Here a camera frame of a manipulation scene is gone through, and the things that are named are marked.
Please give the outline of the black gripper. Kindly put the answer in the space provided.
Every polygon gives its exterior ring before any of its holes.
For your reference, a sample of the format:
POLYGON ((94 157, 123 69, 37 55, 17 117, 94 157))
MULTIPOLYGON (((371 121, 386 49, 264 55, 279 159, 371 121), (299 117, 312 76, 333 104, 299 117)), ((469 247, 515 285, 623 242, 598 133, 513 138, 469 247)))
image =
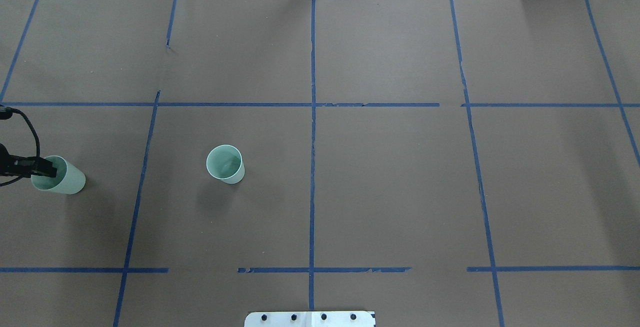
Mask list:
POLYGON ((33 176, 55 178, 57 168, 52 161, 39 156, 14 158, 5 145, 0 145, 0 176, 31 178, 33 176))

